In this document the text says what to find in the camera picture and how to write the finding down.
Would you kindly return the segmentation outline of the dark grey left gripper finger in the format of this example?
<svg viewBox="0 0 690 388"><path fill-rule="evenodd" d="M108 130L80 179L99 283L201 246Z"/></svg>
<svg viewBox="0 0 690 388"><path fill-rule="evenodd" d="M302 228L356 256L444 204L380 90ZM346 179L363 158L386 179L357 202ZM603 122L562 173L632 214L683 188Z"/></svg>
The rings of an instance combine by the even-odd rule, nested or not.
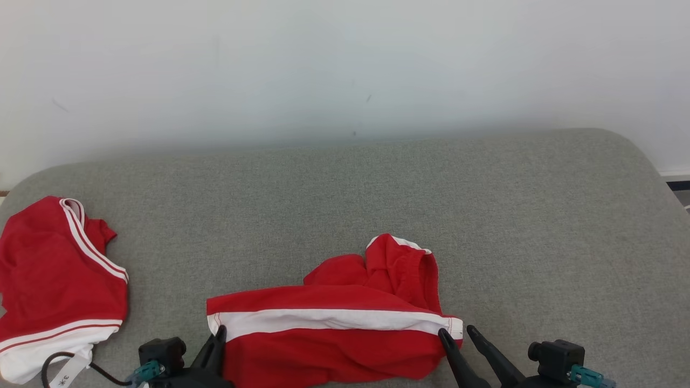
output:
<svg viewBox="0 0 690 388"><path fill-rule="evenodd" d="M191 364L192 369L207 372L222 372L226 346L227 329L220 325L216 333L207 339Z"/></svg>

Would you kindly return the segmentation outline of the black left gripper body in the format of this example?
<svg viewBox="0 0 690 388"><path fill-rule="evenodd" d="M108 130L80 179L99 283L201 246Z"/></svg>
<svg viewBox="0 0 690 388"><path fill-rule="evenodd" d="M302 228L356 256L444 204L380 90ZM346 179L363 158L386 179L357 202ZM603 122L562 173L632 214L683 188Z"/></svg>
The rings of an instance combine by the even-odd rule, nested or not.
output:
<svg viewBox="0 0 690 388"><path fill-rule="evenodd" d="M166 368L147 384L148 387L235 387L219 368Z"/></svg>

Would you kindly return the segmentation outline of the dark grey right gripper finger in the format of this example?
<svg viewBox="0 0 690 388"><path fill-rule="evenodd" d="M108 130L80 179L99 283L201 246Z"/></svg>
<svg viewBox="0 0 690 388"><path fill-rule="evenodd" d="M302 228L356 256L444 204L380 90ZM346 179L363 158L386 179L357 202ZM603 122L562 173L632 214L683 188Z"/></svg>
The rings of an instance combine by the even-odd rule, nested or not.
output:
<svg viewBox="0 0 690 388"><path fill-rule="evenodd" d="M469 366L466 359L461 355L456 340L446 329L439 329L438 337L458 387L490 387L488 381L480 378Z"/></svg>
<svg viewBox="0 0 690 388"><path fill-rule="evenodd" d="M466 327L466 334L472 340L475 348L486 358L502 387L518 387L526 380L526 376L474 325Z"/></svg>

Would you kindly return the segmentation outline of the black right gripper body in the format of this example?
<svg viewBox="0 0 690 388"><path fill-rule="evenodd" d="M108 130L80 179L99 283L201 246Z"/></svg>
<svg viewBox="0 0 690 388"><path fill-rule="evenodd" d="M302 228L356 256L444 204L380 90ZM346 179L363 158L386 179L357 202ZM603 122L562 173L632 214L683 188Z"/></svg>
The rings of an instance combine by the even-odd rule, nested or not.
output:
<svg viewBox="0 0 690 388"><path fill-rule="evenodd" d="M572 387L572 382L563 383L544 376L530 376L516 385L518 388L567 388Z"/></svg>

